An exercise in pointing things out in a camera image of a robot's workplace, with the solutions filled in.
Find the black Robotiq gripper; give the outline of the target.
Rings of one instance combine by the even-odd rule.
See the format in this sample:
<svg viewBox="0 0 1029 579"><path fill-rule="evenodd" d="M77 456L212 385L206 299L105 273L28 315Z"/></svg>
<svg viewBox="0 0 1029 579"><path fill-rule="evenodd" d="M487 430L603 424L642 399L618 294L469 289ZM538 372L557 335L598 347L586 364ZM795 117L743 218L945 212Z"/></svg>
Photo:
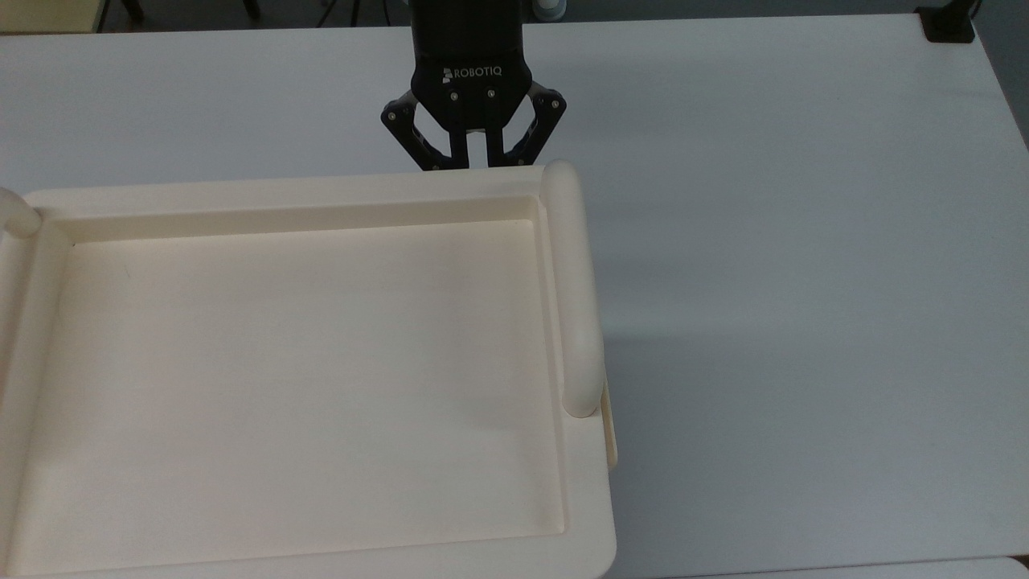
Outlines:
<svg viewBox="0 0 1029 579"><path fill-rule="evenodd" d="M470 168L466 133L484 129L486 165L534 164L567 109L555 91L531 87L524 58L519 1L412 1L416 68L411 89L389 101L381 121L423 171ZM506 148L503 130L522 102L533 118ZM433 146L416 126L421 105L449 137L449 152Z"/></svg>

